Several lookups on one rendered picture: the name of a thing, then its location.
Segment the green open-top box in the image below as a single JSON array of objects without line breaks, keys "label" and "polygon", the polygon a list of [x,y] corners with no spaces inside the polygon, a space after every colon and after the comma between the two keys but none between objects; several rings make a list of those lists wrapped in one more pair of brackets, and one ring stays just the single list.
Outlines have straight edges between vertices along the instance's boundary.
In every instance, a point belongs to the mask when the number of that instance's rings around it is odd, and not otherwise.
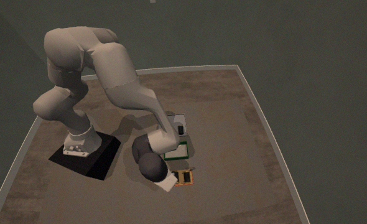
[{"label": "green open-top box", "polygon": [[188,146],[187,141],[181,141],[177,150],[165,153],[165,161],[188,159]]}]

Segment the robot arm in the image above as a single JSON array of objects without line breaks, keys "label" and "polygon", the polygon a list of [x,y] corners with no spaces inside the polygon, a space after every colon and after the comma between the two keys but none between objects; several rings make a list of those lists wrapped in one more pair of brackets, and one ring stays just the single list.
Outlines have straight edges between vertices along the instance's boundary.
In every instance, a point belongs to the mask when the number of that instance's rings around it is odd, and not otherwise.
[{"label": "robot arm", "polygon": [[[48,77],[55,88],[34,103],[36,115],[47,121],[60,121],[68,129],[63,154],[87,157],[102,139],[86,113],[73,110],[88,93],[81,79],[84,67],[95,71],[109,101],[126,110],[146,110],[154,114],[162,128],[137,137],[132,155],[141,174],[166,192],[177,183],[161,154],[177,150],[180,136],[172,126],[153,90],[142,83],[126,48],[114,32],[105,28],[57,28],[46,33]],[[139,161],[138,161],[139,160]]]}]

